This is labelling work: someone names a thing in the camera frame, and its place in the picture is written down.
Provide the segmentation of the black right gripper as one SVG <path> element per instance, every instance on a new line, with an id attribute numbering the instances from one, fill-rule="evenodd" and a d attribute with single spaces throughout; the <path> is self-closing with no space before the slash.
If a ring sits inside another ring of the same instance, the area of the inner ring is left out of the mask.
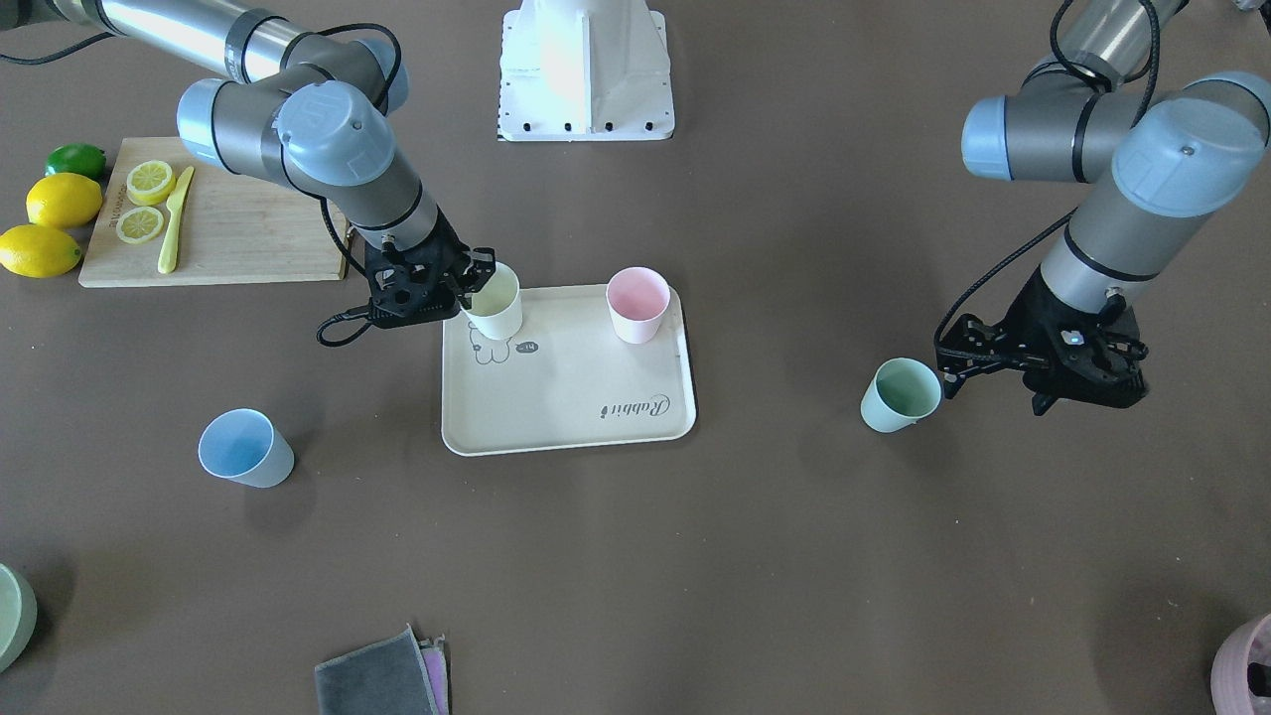
<path id="1" fill-rule="evenodd" d="M 364 246 L 369 321 L 377 329 L 440 323 L 473 307 L 473 298 L 496 273 L 494 250 L 461 244 L 450 232 L 432 232 L 399 250 L 391 241 Z"/>

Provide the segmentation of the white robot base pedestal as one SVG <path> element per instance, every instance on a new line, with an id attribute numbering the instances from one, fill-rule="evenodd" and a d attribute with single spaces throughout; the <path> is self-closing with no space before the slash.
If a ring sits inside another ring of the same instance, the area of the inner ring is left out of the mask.
<path id="1" fill-rule="evenodd" d="M 674 136 L 663 14 L 644 1 L 522 1 L 502 18 L 496 136 L 632 142 Z"/>

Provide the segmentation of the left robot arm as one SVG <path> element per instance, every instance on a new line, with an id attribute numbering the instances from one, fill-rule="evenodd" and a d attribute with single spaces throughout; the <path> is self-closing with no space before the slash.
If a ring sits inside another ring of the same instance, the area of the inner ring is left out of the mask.
<path id="1" fill-rule="evenodd" d="M 1216 72 L 1157 94 L 1160 30 L 1179 1 L 1092 1 L 1013 95 L 989 97 L 961 137 L 971 175 L 1077 182 L 1092 192 L 1043 229 L 1057 244 L 999 323 L 949 309 L 935 326 L 944 398 L 1021 372 L 1032 411 L 1127 408 L 1148 392 L 1132 305 L 1268 152 L 1268 83 Z"/>

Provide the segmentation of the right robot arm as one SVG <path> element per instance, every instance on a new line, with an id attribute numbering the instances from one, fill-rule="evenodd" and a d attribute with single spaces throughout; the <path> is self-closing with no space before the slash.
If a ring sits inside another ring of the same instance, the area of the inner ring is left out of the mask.
<path id="1" fill-rule="evenodd" d="M 372 325 L 450 320 L 494 276 L 400 152 L 386 114 L 408 88 L 394 42 L 341 42 L 236 1 L 5 1 L 3 28 L 69 20 L 216 72 L 179 100 L 194 157 L 325 199 L 364 239 Z"/>

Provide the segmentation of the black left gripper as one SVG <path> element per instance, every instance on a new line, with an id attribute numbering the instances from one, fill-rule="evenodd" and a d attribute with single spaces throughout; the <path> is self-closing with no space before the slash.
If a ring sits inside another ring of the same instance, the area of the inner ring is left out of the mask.
<path id="1" fill-rule="evenodd" d="M 972 376 L 1002 370 L 1021 371 L 1035 392 L 1036 417 L 1061 399 L 1124 410 L 1149 392 L 1141 371 L 1148 348 L 1125 298 L 1108 298 L 1093 314 L 1077 311 L 1055 297 L 1038 271 L 1000 323 L 962 314 L 956 323 L 941 323 L 934 347 L 946 398 L 955 398 Z"/>

